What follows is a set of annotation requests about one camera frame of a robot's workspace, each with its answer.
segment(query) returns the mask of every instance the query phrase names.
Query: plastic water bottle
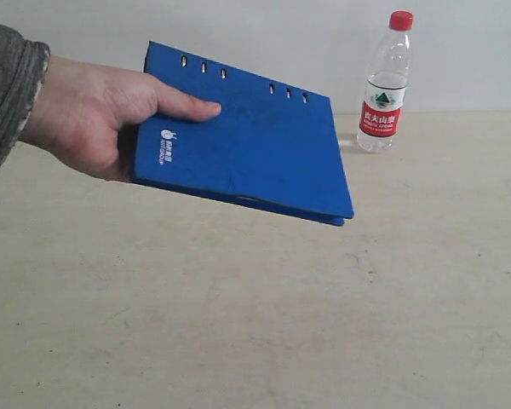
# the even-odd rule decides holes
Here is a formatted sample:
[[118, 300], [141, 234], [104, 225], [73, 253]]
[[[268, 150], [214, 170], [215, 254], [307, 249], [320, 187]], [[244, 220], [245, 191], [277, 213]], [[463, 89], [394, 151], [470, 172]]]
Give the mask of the plastic water bottle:
[[408, 11], [392, 13], [389, 31], [370, 64], [357, 138], [367, 152], [387, 151], [398, 130], [411, 64], [412, 22]]

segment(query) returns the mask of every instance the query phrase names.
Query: white wall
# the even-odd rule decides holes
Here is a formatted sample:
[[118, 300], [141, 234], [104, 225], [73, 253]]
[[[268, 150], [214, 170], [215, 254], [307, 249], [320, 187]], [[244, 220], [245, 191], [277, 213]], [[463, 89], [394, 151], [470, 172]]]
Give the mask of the white wall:
[[0, 23], [57, 55], [136, 70], [148, 40], [167, 43], [348, 113], [395, 9], [415, 14], [405, 110], [511, 110], [511, 0], [0, 0]]

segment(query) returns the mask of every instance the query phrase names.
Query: notebook cover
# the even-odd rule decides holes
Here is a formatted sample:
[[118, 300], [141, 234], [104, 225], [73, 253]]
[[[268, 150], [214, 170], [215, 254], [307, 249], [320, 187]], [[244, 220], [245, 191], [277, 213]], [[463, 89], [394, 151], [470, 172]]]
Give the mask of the notebook cover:
[[221, 114], [142, 123], [134, 183], [336, 226], [353, 217], [328, 97], [154, 42], [144, 70]]

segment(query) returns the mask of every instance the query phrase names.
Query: red label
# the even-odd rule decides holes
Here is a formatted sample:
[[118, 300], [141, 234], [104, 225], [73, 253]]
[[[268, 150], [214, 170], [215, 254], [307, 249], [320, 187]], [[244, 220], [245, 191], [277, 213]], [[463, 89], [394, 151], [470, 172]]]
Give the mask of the red label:
[[377, 111], [364, 102], [359, 127], [367, 135], [386, 138], [394, 135], [398, 130], [401, 108], [395, 111]]

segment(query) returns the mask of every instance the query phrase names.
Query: red bottle cap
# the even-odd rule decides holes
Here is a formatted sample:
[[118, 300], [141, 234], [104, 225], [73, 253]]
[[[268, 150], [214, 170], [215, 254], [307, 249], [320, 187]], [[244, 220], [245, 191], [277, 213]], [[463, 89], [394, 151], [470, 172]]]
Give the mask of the red bottle cap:
[[390, 16], [390, 28], [396, 32], [407, 32], [412, 28], [412, 13], [396, 11]]

